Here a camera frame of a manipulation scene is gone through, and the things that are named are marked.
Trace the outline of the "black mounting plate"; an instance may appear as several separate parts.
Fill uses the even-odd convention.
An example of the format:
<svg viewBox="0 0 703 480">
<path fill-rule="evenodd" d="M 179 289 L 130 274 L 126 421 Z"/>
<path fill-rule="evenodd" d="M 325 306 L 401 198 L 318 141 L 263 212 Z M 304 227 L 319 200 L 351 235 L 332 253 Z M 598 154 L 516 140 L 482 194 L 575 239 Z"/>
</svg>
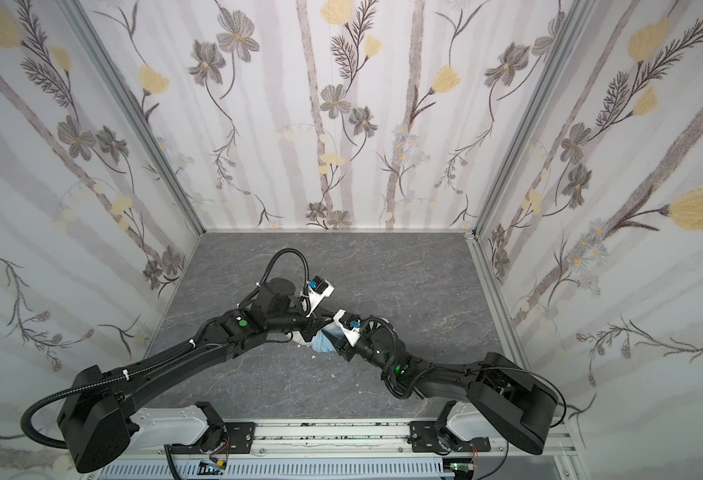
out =
<svg viewBox="0 0 703 480">
<path fill-rule="evenodd" d="M 491 451 L 487 437 L 475 437 L 461 440 L 447 426 L 433 421 L 411 421 L 407 442 L 413 453 L 434 453 L 447 455 L 451 453 L 469 454 Z"/>
<path fill-rule="evenodd" d="M 254 422 L 226 422 L 213 434 L 213 456 L 221 454 L 249 454 L 255 438 Z"/>
</svg>

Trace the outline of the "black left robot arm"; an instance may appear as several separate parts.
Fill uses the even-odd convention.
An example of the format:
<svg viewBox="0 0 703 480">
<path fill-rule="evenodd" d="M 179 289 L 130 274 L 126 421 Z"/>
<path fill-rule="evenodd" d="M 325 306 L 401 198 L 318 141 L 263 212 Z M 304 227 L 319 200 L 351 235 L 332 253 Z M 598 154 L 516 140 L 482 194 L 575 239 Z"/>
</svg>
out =
<svg viewBox="0 0 703 480">
<path fill-rule="evenodd" d="M 302 313 L 294 285 L 276 278 L 173 348 L 125 368 L 102 372 L 92 366 L 79 372 L 57 418 L 77 472 L 99 470 L 121 456 L 138 433 L 131 417 L 175 385 L 265 344 L 271 333 L 296 332 L 309 341 L 324 326 L 325 312 L 318 304 L 333 291 L 319 276 L 309 280 L 309 312 Z"/>
</svg>

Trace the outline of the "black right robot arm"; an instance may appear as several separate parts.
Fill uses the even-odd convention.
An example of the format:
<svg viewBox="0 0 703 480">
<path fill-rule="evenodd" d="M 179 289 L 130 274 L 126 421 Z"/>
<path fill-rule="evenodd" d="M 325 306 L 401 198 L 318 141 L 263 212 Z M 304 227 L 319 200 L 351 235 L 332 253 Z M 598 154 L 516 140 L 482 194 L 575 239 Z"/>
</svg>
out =
<svg viewBox="0 0 703 480">
<path fill-rule="evenodd" d="M 445 398 L 471 404 L 511 445 L 541 455 L 559 390 L 501 354 L 465 364 L 435 363 L 413 355 L 387 320 L 365 319 L 339 311 L 333 322 L 341 338 L 333 341 L 337 353 L 355 356 L 381 370 L 381 380 L 395 398 Z"/>
</svg>

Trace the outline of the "aluminium corner post left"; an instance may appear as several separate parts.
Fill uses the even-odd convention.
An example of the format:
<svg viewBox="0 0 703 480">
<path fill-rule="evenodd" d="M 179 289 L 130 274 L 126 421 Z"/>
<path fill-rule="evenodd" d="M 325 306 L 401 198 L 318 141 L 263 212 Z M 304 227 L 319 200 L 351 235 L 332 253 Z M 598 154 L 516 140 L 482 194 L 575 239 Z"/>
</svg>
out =
<svg viewBox="0 0 703 480">
<path fill-rule="evenodd" d="M 81 3 L 79 1 L 58 0 L 56 5 L 61 10 L 88 58 L 95 65 L 111 97 L 122 112 L 122 116 L 128 122 L 132 132 L 137 136 L 152 166 L 168 188 L 191 230 L 196 236 L 205 234 L 206 229 L 186 197 L 180 182 L 171 169 L 169 161 L 154 138 L 151 128 L 140 110 L 138 101 L 133 98 L 123 75 L 102 44 Z"/>
</svg>

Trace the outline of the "light blue fleece hoodie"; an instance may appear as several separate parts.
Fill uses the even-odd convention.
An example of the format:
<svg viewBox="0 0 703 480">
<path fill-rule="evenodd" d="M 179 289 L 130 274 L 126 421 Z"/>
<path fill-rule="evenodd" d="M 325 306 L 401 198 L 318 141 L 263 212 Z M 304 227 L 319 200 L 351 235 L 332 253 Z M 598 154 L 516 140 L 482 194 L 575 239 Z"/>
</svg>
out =
<svg viewBox="0 0 703 480">
<path fill-rule="evenodd" d="M 318 353 L 333 353 L 335 348 L 332 340 L 339 338 L 342 332 L 336 326 L 326 326 L 322 328 L 310 342 L 312 350 Z"/>
</svg>

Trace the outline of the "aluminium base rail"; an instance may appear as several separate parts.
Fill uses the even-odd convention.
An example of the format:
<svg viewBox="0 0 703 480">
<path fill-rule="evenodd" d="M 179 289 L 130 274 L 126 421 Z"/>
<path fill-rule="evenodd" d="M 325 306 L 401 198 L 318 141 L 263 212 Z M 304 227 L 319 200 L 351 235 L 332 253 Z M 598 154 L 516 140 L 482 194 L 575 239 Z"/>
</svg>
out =
<svg viewBox="0 0 703 480">
<path fill-rule="evenodd" d="M 163 454 L 165 446 L 175 453 L 207 455 L 213 446 L 213 434 L 226 422 L 254 422 L 255 438 L 249 456 L 348 454 L 391 455 L 397 452 L 413 453 L 409 438 L 411 421 L 437 421 L 461 440 L 487 437 L 491 452 L 509 452 L 525 455 L 511 445 L 489 422 L 475 410 L 463 404 L 445 417 L 391 418 L 391 419 L 273 419 L 273 420 L 206 420 L 202 415 L 192 416 L 179 409 L 147 409 L 133 416 L 134 430 L 127 446 L 110 452 L 105 464 L 127 455 Z"/>
</svg>

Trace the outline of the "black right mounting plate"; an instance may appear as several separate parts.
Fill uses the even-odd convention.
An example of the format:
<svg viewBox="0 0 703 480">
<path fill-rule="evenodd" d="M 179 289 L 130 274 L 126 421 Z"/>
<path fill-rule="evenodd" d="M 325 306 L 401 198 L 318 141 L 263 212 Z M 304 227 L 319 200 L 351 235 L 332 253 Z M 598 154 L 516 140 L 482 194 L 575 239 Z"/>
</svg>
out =
<svg viewBox="0 0 703 480">
<path fill-rule="evenodd" d="M 451 453 L 469 454 L 491 451 L 487 437 L 475 437 L 461 440 L 447 426 L 433 421 L 411 421 L 407 442 L 413 453 L 434 453 L 447 455 Z"/>
</svg>

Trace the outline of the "aluminium corner post right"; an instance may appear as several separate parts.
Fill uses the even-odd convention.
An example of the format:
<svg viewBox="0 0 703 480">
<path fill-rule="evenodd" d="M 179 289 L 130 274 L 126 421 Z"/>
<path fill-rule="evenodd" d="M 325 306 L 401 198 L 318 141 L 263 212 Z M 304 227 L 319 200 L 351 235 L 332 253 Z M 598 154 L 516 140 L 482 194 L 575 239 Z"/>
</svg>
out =
<svg viewBox="0 0 703 480">
<path fill-rule="evenodd" d="M 597 2 L 593 0 L 583 0 L 573 2 L 571 6 L 571 11 L 565 16 L 563 24 L 561 24 L 561 30 L 559 30 L 559 35 L 555 37 L 555 42 L 553 42 L 553 47 L 551 47 L 551 54 L 549 54 L 549 60 L 545 63 L 545 68 L 543 68 L 543 73 L 539 77 L 539 82 L 535 85 L 535 90 L 529 98 L 529 103 L 523 111 L 523 117 L 521 121 L 517 124 L 517 130 L 515 130 L 515 135 L 511 137 L 511 143 L 509 143 L 509 148 L 507 148 L 507 153 L 503 157 L 503 162 L 499 165 L 497 169 L 497 175 L 493 178 L 491 182 L 491 189 L 489 189 L 489 194 L 485 198 L 485 203 L 483 203 L 483 208 L 479 211 L 479 219 L 475 223 L 475 227 L 471 230 L 471 237 L 475 238 L 487 225 L 491 222 L 491 216 L 493 216 L 493 211 L 497 208 L 497 204 L 501 201 L 501 196 L 509 184 L 509 178 L 515 170 L 515 165 L 519 162 L 521 158 L 521 152 L 527 147 L 527 142 L 533 134 L 533 129 L 537 125 L 537 121 L 543 115 L 543 110 L 547 106 L 547 102 L 551 100 L 553 96 L 553 90 L 559 82 L 559 77 L 563 75 L 565 71 L 565 64 L 567 64 L 567 59 L 571 55 L 571 51 L 577 45 L 577 40 L 581 36 L 581 31 L 583 27 L 587 24 L 589 20 L 589 15 L 591 15 L 591 10 L 595 7 Z"/>
</svg>

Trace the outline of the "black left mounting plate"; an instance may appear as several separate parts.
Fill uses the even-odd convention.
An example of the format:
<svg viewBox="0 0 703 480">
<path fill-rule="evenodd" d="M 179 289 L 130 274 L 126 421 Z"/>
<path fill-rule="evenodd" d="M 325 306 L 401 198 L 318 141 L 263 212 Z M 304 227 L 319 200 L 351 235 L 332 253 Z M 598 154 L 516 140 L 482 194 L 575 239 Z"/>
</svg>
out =
<svg viewBox="0 0 703 480">
<path fill-rule="evenodd" d="M 213 434 L 213 456 L 221 454 L 249 454 L 255 438 L 254 422 L 226 422 Z"/>
</svg>

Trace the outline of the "aluminium corner post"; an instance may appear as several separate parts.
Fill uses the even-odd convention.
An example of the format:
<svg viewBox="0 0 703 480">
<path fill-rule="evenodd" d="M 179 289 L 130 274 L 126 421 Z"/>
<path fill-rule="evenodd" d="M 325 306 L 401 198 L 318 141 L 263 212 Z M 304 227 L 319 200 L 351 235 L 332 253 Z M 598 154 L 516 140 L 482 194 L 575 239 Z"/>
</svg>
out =
<svg viewBox="0 0 703 480">
<path fill-rule="evenodd" d="M 180 182 L 171 169 L 169 161 L 154 138 L 151 128 L 140 110 L 138 101 L 133 98 L 123 75 L 102 44 L 81 3 L 79 1 L 58 0 L 56 5 L 61 10 L 88 58 L 95 65 L 111 97 L 122 112 L 122 116 L 128 122 L 132 132 L 137 136 L 152 166 L 168 188 L 191 230 L 196 236 L 205 234 L 206 229 L 186 197 Z"/>
<path fill-rule="evenodd" d="M 563 24 L 561 24 L 561 30 L 559 30 L 559 35 L 555 37 L 555 42 L 553 42 L 553 47 L 551 47 L 551 54 L 549 54 L 549 60 L 545 63 L 545 68 L 543 68 L 543 73 L 539 77 L 539 82 L 535 85 L 535 90 L 529 98 L 529 103 L 523 111 L 523 117 L 521 121 L 517 124 L 517 130 L 515 130 L 515 135 L 511 137 L 511 143 L 509 143 L 509 148 L 507 148 L 507 153 L 503 157 L 503 162 L 499 165 L 497 169 L 497 175 L 493 178 L 491 182 L 491 189 L 489 189 L 489 194 L 485 198 L 485 203 L 483 203 L 483 208 L 479 211 L 479 219 L 475 223 L 475 227 L 471 230 L 471 237 L 475 238 L 487 225 L 491 222 L 491 216 L 493 216 L 493 211 L 497 208 L 497 204 L 501 201 L 501 196 L 509 184 L 509 178 L 515 170 L 515 165 L 519 162 L 521 158 L 521 152 L 527 147 L 527 142 L 533 134 L 533 129 L 537 125 L 537 121 L 543 115 L 543 110 L 547 106 L 547 102 L 551 100 L 553 96 L 553 90 L 559 82 L 559 77 L 563 75 L 565 71 L 565 64 L 567 64 L 567 59 L 571 55 L 571 51 L 577 45 L 577 40 L 581 36 L 581 31 L 583 27 L 587 24 L 589 20 L 589 15 L 591 15 L 591 10 L 595 7 L 597 2 L 593 0 L 583 0 L 573 2 L 571 6 L 571 11 L 565 16 Z"/>
</svg>

